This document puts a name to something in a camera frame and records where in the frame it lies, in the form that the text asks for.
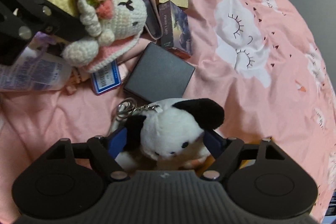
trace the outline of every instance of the ribbed gray surface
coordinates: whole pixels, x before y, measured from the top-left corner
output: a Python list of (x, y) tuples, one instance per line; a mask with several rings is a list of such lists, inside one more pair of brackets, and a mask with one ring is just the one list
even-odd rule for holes
[[(16, 222), (22, 223), (47, 221), (24, 216)], [(229, 199), (219, 183), (200, 180), (194, 171), (137, 172), (127, 182), (112, 183), (103, 198), (85, 213), (53, 223), (316, 224), (308, 215), (269, 220), (247, 213)]]

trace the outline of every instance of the black plush ear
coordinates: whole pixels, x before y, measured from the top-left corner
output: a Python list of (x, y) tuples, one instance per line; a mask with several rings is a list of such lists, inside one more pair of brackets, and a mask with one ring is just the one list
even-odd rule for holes
[(125, 127), (127, 129), (127, 139), (124, 151), (134, 151), (140, 146), (140, 132), (143, 128), (144, 115), (134, 115), (127, 118)]
[(194, 116), (199, 127), (204, 130), (216, 129), (224, 122), (224, 109), (210, 99), (181, 101), (173, 107), (189, 112)]

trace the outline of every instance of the silver screw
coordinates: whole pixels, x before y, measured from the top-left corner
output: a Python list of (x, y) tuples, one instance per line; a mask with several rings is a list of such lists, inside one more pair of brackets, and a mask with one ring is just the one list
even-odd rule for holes
[(19, 37), (28, 40), (32, 37), (32, 32), (27, 26), (21, 26), (19, 28)]
[(46, 27), (46, 28), (44, 29), (44, 31), (45, 31), (46, 33), (50, 33), (50, 32), (53, 31), (53, 27), (52, 27), (52, 26), (48, 26), (48, 27)]
[(51, 16), (51, 10), (48, 6), (43, 6), (42, 12), (45, 13), (47, 16)]
[(111, 178), (115, 180), (123, 180), (127, 178), (127, 173), (124, 171), (114, 171), (111, 173)]
[(209, 171), (205, 171), (203, 173), (203, 177), (209, 179), (209, 180), (216, 180), (220, 177), (220, 173), (214, 170), (209, 170)]

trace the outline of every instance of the crocheted toy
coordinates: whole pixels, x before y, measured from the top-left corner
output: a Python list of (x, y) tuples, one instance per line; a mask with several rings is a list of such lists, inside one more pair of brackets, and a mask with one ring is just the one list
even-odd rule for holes
[(210, 99), (166, 99), (149, 106), (153, 105), (158, 107), (127, 119), (124, 150), (140, 147), (159, 170), (188, 169), (193, 160), (204, 162), (210, 155), (203, 144), (204, 131), (223, 124), (223, 108)]
[(95, 72), (136, 45), (147, 19), (142, 0), (48, 0), (79, 16), (88, 36), (68, 44), (63, 58)]

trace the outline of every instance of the metal chain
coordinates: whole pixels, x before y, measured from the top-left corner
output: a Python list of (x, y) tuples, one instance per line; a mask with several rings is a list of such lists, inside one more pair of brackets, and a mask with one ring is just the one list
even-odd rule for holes
[(132, 116), (135, 112), (150, 111), (155, 110), (158, 105), (144, 105), (137, 107), (137, 101), (134, 98), (127, 98), (123, 100), (117, 107), (117, 117), (120, 120), (127, 119), (129, 116)]

